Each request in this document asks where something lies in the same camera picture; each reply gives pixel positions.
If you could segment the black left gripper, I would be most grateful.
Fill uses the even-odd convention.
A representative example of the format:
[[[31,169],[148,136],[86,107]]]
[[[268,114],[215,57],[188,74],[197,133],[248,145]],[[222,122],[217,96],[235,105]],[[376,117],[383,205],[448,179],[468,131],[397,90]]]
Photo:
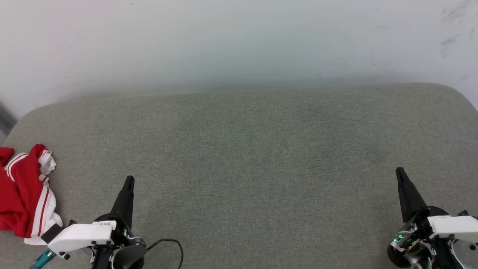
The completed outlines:
[[[115,224],[111,239],[94,243],[91,269],[143,269],[147,253],[145,241],[136,237],[133,228],[134,205],[133,176],[127,176],[110,213],[94,220],[96,224]]]

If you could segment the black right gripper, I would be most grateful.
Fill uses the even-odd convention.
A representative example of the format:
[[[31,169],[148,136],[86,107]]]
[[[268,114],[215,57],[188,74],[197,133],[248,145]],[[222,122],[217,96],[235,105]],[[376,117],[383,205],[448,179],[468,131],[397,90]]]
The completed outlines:
[[[389,260],[399,268],[465,269],[453,249],[458,239],[434,235],[429,217],[449,217],[435,206],[427,206],[403,167],[395,170],[401,216],[401,230],[387,247]]]

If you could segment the red and white garment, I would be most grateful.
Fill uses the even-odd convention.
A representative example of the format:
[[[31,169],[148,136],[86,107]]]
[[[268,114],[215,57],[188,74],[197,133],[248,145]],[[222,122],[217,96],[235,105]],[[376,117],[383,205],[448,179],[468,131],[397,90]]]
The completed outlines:
[[[55,170],[52,152],[43,144],[15,154],[0,148],[0,231],[10,231],[29,245],[45,245],[41,236],[62,219],[48,175]]]

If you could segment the grey fabric sofa cushion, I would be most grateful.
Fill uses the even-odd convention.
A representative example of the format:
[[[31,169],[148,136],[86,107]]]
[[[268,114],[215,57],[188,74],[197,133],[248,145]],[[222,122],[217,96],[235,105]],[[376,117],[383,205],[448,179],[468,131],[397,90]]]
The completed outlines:
[[[478,111],[439,84],[81,99],[26,114],[65,222],[110,212],[135,177],[133,233],[181,269],[394,269],[395,170],[428,205],[478,216]]]

